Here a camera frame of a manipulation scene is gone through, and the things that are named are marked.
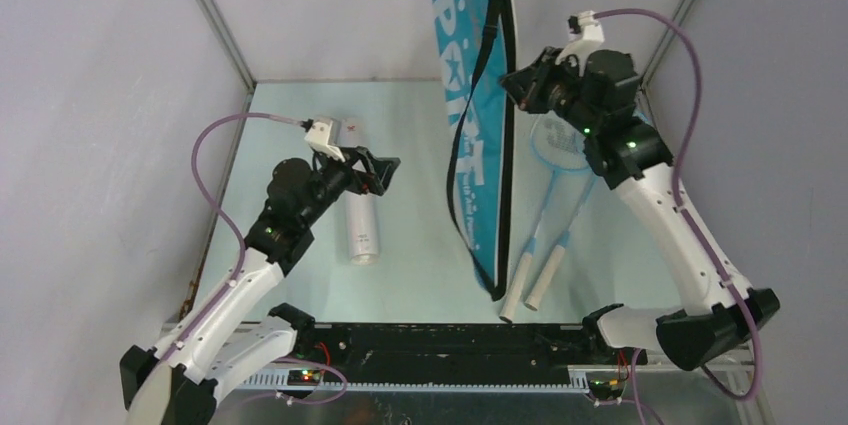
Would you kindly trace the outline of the white shuttlecock tube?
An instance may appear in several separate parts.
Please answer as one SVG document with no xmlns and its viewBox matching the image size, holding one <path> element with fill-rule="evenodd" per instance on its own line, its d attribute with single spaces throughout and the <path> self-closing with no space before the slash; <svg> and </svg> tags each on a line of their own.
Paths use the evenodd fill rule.
<svg viewBox="0 0 848 425">
<path fill-rule="evenodd" d="M 344 118 L 339 134 L 345 147 L 366 146 L 364 123 L 355 117 Z M 380 256 L 376 207 L 372 195 L 345 194 L 345 218 L 348 254 L 354 265 L 376 264 Z"/>
</svg>

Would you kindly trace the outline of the blue racket cover bag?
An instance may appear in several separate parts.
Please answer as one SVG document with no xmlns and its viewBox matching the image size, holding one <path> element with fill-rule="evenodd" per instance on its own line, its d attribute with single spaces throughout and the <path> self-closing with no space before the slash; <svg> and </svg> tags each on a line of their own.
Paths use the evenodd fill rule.
<svg viewBox="0 0 848 425">
<path fill-rule="evenodd" d="M 431 0 L 450 127 L 449 216 L 492 301 L 507 288 L 515 110 L 500 84 L 517 68 L 513 0 Z"/>
</svg>

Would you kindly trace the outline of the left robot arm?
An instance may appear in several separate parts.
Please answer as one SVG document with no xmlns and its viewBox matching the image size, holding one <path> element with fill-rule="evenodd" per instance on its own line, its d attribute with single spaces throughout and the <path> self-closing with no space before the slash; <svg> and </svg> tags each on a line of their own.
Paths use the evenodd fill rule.
<svg viewBox="0 0 848 425">
<path fill-rule="evenodd" d="M 154 346 L 125 352 L 120 372 L 127 423 L 207 424 L 220 403 L 266 365 L 312 356 L 314 320 L 287 304 L 272 309 L 256 331 L 230 338 L 305 255 L 318 219 L 345 193 L 384 195 L 401 164 L 362 146 L 340 152 L 279 162 L 263 208 L 239 239 L 236 262 L 216 290 Z"/>
</svg>

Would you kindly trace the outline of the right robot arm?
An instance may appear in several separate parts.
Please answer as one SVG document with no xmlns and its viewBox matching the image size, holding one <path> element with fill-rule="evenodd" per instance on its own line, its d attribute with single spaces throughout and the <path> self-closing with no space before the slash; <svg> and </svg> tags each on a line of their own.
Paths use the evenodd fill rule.
<svg viewBox="0 0 848 425">
<path fill-rule="evenodd" d="M 583 138 L 591 171 L 653 237 L 669 267 L 677 308 L 613 304 L 584 318 L 585 356 L 606 363 L 622 348 L 663 353 L 685 371 L 750 344 L 780 308 L 770 288 L 756 288 L 734 266 L 689 200 L 673 155 L 656 128 L 635 113 L 642 78 L 632 57 L 598 50 L 584 60 L 547 47 L 528 66 L 498 80 L 528 114 L 553 113 Z"/>
</svg>

